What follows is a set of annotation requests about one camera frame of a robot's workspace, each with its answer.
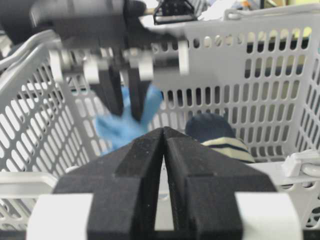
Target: black foam pad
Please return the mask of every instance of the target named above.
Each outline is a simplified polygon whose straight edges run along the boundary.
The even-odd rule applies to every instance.
[[[128,69],[129,93],[131,114],[135,120],[140,121],[144,112],[145,97],[151,81],[140,81],[139,69]]]
[[[242,239],[235,192],[274,192],[269,177],[188,137],[165,140],[179,227],[196,231],[198,240]]]
[[[159,128],[58,181],[55,194],[93,193],[89,240],[137,239],[154,230],[163,146]]]

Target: white surface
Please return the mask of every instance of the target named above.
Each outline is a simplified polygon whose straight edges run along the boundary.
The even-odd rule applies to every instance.
[[[187,41],[178,41],[179,71],[180,75],[189,74],[189,52]]]
[[[46,172],[0,172],[0,199],[35,199],[50,194],[57,182]]]
[[[206,11],[204,11],[198,20],[214,20],[221,19],[225,10],[230,9],[237,0],[216,0]]]
[[[286,193],[236,192],[243,240],[302,240],[296,210]]]
[[[311,177],[320,178],[320,166],[319,165],[305,163],[301,166],[301,171]]]
[[[26,240],[87,240],[93,194],[52,194],[39,197]]]
[[[269,175],[276,186],[320,181],[320,177],[313,177],[304,173],[301,173],[299,176],[287,177],[283,170],[283,162],[281,161],[251,163],[249,166]]]
[[[143,54],[138,60],[138,68],[142,81],[154,79],[154,64],[151,55]]]
[[[286,177],[299,176],[302,164],[320,165],[320,154],[316,150],[308,149],[303,152],[295,152],[290,156],[287,156],[282,165],[284,175]]]

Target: white plastic basket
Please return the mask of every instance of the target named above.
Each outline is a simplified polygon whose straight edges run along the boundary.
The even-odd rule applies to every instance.
[[[167,30],[183,31],[188,39],[190,73],[154,73],[164,102],[150,130],[171,126],[184,131],[188,118],[212,112],[228,120],[257,162],[318,150],[319,9],[312,4],[248,15],[233,11],[224,20],[168,25]],[[108,111],[80,72],[54,82],[52,45],[29,48],[0,78],[0,171],[41,171],[58,178],[109,148],[93,125],[96,115]],[[154,55],[175,51],[176,43],[153,44]],[[318,181],[279,189],[306,203],[303,226],[320,228]],[[0,229],[25,228],[32,205],[24,199],[0,201]]]

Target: white bracket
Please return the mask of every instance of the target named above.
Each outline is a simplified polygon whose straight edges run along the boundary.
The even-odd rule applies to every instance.
[[[300,175],[303,164],[320,165],[320,154],[315,150],[305,150],[287,156],[282,169],[286,177],[297,177]]]

